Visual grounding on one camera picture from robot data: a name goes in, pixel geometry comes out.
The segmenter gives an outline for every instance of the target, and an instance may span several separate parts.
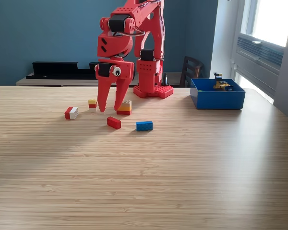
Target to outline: cable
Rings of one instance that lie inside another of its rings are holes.
[[[146,6],[149,3],[158,3],[158,2],[161,2],[161,1],[162,0],[147,0],[145,3],[143,3],[142,5],[139,5],[138,7],[141,8],[141,7]]]
[[[137,33],[137,34],[129,34],[129,33],[125,33],[125,32],[118,32],[118,33],[121,35],[124,35],[124,36],[129,36],[129,37],[138,37],[138,36],[145,35],[145,31],[141,30],[139,27],[136,26],[135,30],[138,31],[139,33]]]

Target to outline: lego brick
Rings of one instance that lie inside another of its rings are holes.
[[[76,117],[77,117],[78,114],[79,114],[78,107],[72,108],[72,110],[71,110],[71,112],[70,112],[69,114],[70,114],[71,120],[75,120]]]
[[[97,108],[97,104],[88,104],[88,107],[90,109],[95,109],[95,108]]]
[[[152,121],[140,121],[136,122],[136,131],[151,131],[153,130],[153,122]]]
[[[126,112],[130,112],[131,108],[128,107],[120,107],[117,111],[126,111]]]
[[[132,103],[131,101],[123,101],[120,108],[118,109],[118,111],[126,111],[126,112],[130,112],[132,109]]]
[[[117,115],[131,115],[132,111],[121,111],[121,110],[118,110],[116,111],[116,114]]]
[[[75,120],[78,114],[79,114],[78,107],[70,107],[65,112],[65,119]]]
[[[93,100],[93,99],[91,99],[91,100],[88,100],[88,104],[97,104],[97,101],[96,101],[96,100]]]
[[[122,102],[122,105],[127,105],[127,106],[130,106],[132,105],[132,101],[123,101]]]
[[[65,119],[66,120],[70,120],[71,119],[71,116],[70,116],[70,112],[71,112],[71,110],[72,110],[72,107],[69,107],[67,110],[66,110],[66,112],[65,112]]]
[[[115,129],[120,129],[121,128],[121,122],[118,119],[115,119],[113,117],[108,117],[107,118],[107,124],[108,126],[115,128]]]

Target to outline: stacked lego bricks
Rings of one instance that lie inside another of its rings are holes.
[[[123,101],[120,108],[116,111],[117,115],[131,115],[132,103],[131,101]]]
[[[88,108],[90,112],[97,112],[97,101],[94,99],[88,100]]]

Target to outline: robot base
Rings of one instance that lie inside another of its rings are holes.
[[[154,93],[146,93],[140,90],[140,86],[135,86],[133,88],[133,93],[140,98],[145,97],[160,97],[167,98],[174,93],[174,89],[171,86],[157,86]]]

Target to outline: white lego brick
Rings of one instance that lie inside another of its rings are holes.
[[[122,105],[123,105],[123,104],[129,104],[130,107],[131,107],[131,101],[123,101]]]
[[[75,120],[76,117],[77,117],[78,114],[79,114],[78,107],[72,108],[72,110],[71,110],[71,112],[70,112],[69,114],[70,114],[71,120]]]

